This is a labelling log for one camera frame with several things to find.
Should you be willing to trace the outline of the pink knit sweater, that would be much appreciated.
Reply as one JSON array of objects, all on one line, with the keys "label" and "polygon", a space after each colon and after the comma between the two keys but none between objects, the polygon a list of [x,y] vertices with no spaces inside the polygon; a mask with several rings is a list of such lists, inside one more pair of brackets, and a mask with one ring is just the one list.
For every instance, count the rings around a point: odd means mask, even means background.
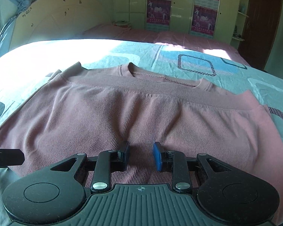
[{"label": "pink knit sweater", "polygon": [[85,69],[76,63],[51,79],[1,126],[0,148],[18,148],[25,176],[75,153],[96,156],[130,143],[117,183],[168,183],[154,165],[155,142],[188,157],[207,153],[272,184],[280,195],[273,218],[283,223],[283,141],[269,108],[251,91],[235,95],[201,79],[152,73],[129,63]]}]

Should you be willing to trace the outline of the cream wooden headboard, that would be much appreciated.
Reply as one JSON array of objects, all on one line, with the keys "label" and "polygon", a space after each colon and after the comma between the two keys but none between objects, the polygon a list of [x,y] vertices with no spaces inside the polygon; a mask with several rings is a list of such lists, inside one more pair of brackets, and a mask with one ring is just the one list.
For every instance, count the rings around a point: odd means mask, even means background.
[{"label": "cream wooden headboard", "polygon": [[72,39],[110,22],[97,0],[35,0],[16,18],[9,50],[37,41]]}]

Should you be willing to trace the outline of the lower right pink poster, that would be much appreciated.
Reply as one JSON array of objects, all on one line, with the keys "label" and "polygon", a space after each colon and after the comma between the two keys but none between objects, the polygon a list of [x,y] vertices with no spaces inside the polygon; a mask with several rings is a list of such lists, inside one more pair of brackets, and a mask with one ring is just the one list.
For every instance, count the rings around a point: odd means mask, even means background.
[{"label": "lower right pink poster", "polygon": [[194,6],[191,31],[213,36],[217,19],[217,10]]}]

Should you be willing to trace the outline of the patterned light blue bed sheet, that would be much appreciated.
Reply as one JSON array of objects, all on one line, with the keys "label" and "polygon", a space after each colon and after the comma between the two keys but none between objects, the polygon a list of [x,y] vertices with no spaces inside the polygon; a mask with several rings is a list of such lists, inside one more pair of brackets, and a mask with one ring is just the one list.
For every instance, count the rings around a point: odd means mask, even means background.
[{"label": "patterned light blue bed sheet", "polygon": [[[269,108],[283,141],[283,80],[228,59],[180,46],[100,39],[34,42],[2,56],[0,126],[56,72],[65,71],[76,63],[85,69],[113,68],[131,63],[169,78],[205,79],[235,95],[251,91],[260,104]],[[274,223],[275,215],[270,221],[215,221],[200,211],[190,195],[171,189],[172,174],[169,172],[156,169],[171,176],[168,183],[114,182],[113,175],[125,173],[129,160],[125,171],[111,174],[109,191],[91,194],[70,218],[16,221],[4,208],[3,193],[9,185],[31,174],[19,176],[14,171],[19,166],[0,168],[0,225],[283,225]]]}]

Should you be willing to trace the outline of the glossy cream wardrobe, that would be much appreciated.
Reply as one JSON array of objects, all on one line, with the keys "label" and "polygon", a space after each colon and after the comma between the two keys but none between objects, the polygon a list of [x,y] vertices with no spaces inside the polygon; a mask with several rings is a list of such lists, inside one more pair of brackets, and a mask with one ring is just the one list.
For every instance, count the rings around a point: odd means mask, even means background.
[{"label": "glossy cream wardrobe", "polygon": [[[171,1],[170,24],[168,26],[147,23],[147,0],[113,0],[114,19],[125,21],[134,28],[149,31],[172,31],[213,38],[230,43],[238,12],[239,0],[169,0]],[[191,31],[194,6],[217,10],[213,36]]]}]

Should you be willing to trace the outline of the dark brown wooden door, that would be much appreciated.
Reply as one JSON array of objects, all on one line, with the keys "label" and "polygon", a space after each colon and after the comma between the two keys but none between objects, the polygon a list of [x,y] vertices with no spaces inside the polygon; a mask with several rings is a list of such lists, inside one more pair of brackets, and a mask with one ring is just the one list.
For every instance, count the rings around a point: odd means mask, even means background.
[{"label": "dark brown wooden door", "polygon": [[253,68],[263,70],[276,37],[283,0],[249,0],[247,18],[238,47],[240,56]]}]

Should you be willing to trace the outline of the cream corner shelf unit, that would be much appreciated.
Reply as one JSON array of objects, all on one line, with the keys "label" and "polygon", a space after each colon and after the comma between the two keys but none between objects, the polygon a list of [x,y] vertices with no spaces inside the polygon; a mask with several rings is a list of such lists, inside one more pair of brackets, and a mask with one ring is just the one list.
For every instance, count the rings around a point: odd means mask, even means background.
[{"label": "cream corner shelf unit", "polygon": [[239,0],[236,24],[231,40],[231,46],[235,49],[238,49],[240,43],[244,41],[242,34],[245,27],[245,21],[249,18],[247,15],[248,5],[249,0]]}]

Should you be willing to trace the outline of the lower left pink poster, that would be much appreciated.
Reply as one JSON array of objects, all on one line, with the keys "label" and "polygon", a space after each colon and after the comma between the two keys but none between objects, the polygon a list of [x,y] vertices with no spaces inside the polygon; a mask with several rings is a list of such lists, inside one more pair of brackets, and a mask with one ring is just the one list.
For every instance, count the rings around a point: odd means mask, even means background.
[{"label": "lower left pink poster", "polygon": [[171,1],[147,0],[147,23],[168,26],[170,24]]}]

